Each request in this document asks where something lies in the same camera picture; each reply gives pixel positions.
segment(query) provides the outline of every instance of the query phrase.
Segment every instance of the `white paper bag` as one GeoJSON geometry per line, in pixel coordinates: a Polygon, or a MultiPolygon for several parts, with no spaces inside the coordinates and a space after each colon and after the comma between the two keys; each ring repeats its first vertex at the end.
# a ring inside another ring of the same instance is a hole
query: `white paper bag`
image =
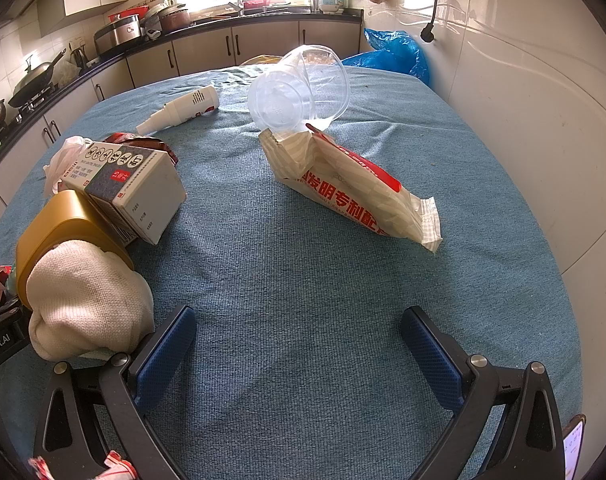
{"type": "Polygon", "coordinates": [[[434,197],[420,199],[376,164],[323,132],[259,135],[276,179],[384,236],[410,238],[432,252],[441,243],[434,197]]]}

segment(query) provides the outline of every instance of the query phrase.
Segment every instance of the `white knit cloth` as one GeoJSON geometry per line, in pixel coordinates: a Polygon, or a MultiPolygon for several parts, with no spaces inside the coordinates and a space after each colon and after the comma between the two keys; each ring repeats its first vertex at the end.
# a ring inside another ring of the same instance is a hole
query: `white knit cloth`
{"type": "Polygon", "coordinates": [[[154,330],[154,300],[143,276],[116,254],[81,240],[46,253],[26,293],[33,310],[30,339],[43,359],[101,349],[131,352],[154,330]]]}

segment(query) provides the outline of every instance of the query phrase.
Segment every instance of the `power outlet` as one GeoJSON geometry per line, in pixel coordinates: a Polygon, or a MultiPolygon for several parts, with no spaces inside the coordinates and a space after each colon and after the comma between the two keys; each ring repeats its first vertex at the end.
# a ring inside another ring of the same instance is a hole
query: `power outlet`
{"type": "Polygon", "coordinates": [[[76,36],[74,38],[70,38],[68,41],[72,50],[76,50],[77,48],[81,48],[85,45],[85,38],[83,36],[76,36]]]}

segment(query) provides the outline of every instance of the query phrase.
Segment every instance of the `black cable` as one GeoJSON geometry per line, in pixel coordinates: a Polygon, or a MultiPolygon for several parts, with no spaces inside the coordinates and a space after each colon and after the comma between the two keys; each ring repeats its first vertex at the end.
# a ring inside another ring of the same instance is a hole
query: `black cable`
{"type": "Polygon", "coordinates": [[[436,6],[439,0],[434,0],[434,8],[432,9],[432,20],[421,31],[421,39],[426,43],[431,43],[434,40],[432,29],[434,28],[434,20],[436,19],[436,6]]]}

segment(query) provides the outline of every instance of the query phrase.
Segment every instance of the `cabinet handle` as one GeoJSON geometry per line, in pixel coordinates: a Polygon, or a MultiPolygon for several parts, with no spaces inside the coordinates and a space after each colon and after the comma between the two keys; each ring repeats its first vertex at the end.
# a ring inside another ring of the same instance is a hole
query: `cabinet handle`
{"type": "Polygon", "coordinates": [[[52,131],[52,136],[54,136],[54,128],[56,128],[56,132],[58,133],[58,136],[61,136],[61,130],[58,129],[58,125],[54,122],[51,121],[51,123],[49,123],[49,129],[52,131]]]}
{"type": "Polygon", "coordinates": [[[43,128],[43,133],[47,134],[47,136],[49,137],[49,140],[52,141],[52,144],[54,144],[56,142],[54,140],[54,137],[52,136],[52,134],[49,133],[49,130],[47,128],[43,128]]]}

